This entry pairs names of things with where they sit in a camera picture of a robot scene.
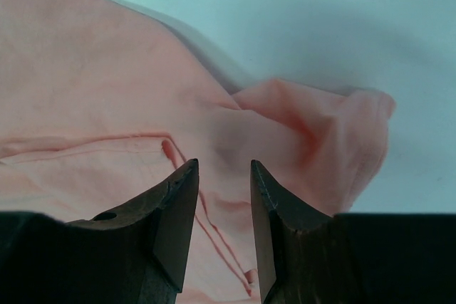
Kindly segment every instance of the garment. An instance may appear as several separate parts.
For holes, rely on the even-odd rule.
[[[228,94],[160,23],[108,0],[0,0],[0,210],[91,219],[198,158],[178,303],[257,303],[249,165],[326,214],[379,170],[393,99],[270,80]]]

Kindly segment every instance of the white table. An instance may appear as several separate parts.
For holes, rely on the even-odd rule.
[[[456,0],[116,0],[227,89],[280,76],[390,93],[390,153],[354,211],[456,211]]]

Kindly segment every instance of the crumpled cloth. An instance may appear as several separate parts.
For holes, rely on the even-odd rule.
[[[0,0],[0,210],[91,219],[200,164],[178,303],[258,303],[249,165],[332,215],[379,170],[384,93],[282,80],[228,94],[160,23],[108,0]]]

